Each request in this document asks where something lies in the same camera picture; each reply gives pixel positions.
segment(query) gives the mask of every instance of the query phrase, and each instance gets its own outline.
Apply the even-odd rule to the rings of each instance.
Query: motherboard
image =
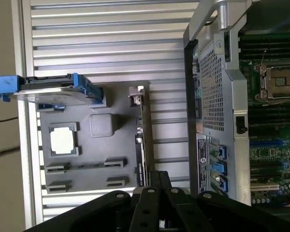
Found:
[[[252,205],[290,207],[290,34],[239,38]]]

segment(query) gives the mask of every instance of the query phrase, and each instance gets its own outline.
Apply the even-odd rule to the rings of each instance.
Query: pcie slot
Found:
[[[268,141],[250,141],[250,147],[258,147],[258,146],[281,146],[284,142],[281,140],[268,140]]]
[[[281,162],[279,161],[251,161],[250,168],[278,168],[281,167]]]
[[[275,191],[279,190],[279,184],[277,183],[251,183],[250,191]]]

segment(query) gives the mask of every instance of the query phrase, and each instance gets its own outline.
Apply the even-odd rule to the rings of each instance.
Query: metal mesh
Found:
[[[212,50],[200,60],[203,127],[223,131],[221,58]]]

